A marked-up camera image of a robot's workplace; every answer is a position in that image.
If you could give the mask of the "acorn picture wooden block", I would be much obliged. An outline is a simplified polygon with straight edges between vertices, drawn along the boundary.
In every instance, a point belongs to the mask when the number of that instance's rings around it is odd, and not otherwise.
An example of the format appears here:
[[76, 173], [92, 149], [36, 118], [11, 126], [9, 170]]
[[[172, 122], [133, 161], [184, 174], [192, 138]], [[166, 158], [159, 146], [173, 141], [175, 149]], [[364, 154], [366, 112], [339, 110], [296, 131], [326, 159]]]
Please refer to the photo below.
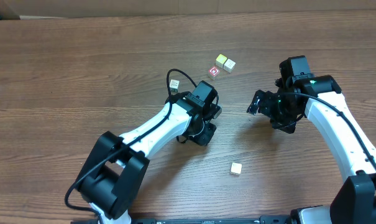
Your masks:
[[233, 162], [231, 164], [230, 173], [234, 175], [240, 175], [242, 171], [242, 164]]

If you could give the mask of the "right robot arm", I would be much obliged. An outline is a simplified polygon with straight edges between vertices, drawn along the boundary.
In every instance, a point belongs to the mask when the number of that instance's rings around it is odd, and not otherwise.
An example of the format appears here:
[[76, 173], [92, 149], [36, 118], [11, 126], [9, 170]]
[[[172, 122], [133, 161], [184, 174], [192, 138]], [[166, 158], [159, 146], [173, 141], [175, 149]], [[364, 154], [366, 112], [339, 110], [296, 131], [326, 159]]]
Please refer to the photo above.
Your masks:
[[269, 118], [273, 129], [292, 134], [301, 118], [319, 131], [343, 185], [330, 205], [297, 208], [284, 223], [376, 223], [376, 147], [350, 112], [341, 87], [315, 76], [304, 55], [279, 64], [277, 92], [258, 90], [247, 112]]

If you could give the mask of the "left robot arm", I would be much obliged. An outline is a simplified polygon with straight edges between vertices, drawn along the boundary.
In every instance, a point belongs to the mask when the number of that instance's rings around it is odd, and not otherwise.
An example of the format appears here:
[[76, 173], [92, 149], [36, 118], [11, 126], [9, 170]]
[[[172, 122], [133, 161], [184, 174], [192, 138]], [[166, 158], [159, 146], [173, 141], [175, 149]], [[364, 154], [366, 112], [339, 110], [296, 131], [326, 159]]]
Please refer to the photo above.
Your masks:
[[65, 198], [77, 190], [89, 203], [86, 210], [96, 215], [96, 223], [130, 223], [128, 209], [139, 191], [150, 157], [179, 136], [206, 146], [216, 130], [210, 121], [221, 111], [218, 104], [183, 97], [166, 102], [158, 114], [128, 133], [103, 133]]

